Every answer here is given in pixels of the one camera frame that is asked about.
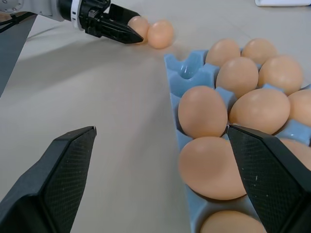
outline white table surface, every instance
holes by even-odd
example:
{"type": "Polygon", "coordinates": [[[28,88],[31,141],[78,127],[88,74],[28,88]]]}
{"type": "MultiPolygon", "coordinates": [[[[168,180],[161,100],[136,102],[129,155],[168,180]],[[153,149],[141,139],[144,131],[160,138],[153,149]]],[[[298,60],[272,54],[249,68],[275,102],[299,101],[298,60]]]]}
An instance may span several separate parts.
{"type": "Polygon", "coordinates": [[[271,40],[311,82],[310,8],[252,0],[116,0],[176,29],[167,50],[125,46],[38,17],[0,98],[0,199],[51,141],[95,125],[86,189],[73,233],[189,233],[163,55],[185,58],[231,37],[271,40]]]}

